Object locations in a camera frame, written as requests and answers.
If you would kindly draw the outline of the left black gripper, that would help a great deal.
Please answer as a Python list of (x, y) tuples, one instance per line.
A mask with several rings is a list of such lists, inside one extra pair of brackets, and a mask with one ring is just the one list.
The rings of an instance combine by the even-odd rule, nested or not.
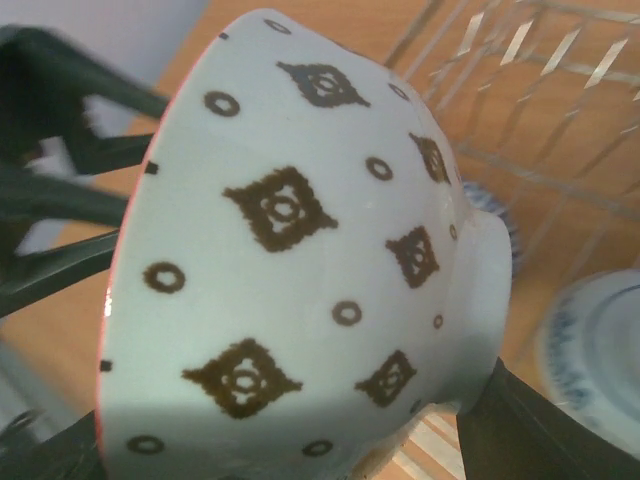
[[(63, 137), (76, 171), (97, 175), (140, 164), (150, 134), (125, 133), (158, 120), (169, 98), (52, 32), (1, 28), (1, 315), (6, 317), (107, 270), (128, 199), (28, 163), (41, 142)], [(27, 255), (14, 252), (43, 219), (107, 226), (107, 233)]]

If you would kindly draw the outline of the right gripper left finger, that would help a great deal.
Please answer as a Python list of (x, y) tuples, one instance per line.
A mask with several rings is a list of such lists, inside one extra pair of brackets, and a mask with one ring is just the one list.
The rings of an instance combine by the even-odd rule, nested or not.
[(27, 410), (1, 429), (1, 478), (105, 480), (93, 411), (40, 442), (31, 427), (41, 415)]

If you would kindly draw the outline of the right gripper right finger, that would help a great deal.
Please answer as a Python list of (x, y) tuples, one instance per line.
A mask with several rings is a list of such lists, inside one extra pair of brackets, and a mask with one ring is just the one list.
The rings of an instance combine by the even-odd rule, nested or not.
[(475, 405), (456, 420), (470, 480), (639, 477), (638, 459), (564, 413), (501, 360)]

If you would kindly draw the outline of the pink scale pattern bowl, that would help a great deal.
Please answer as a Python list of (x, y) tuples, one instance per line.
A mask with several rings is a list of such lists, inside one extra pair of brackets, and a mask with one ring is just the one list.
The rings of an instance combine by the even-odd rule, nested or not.
[(367, 479), (423, 410), (478, 400), (504, 337), (504, 223), (393, 72), (273, 9), (164, 113), (107, 289), (111, 479)]

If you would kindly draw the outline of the blue floral bowl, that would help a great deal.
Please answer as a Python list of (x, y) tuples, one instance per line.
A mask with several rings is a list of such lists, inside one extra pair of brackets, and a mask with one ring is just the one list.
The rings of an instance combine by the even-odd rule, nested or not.
[(600, 272), (555, 298), (537, 361), (549, 399), (639, 456), (639, 270)]

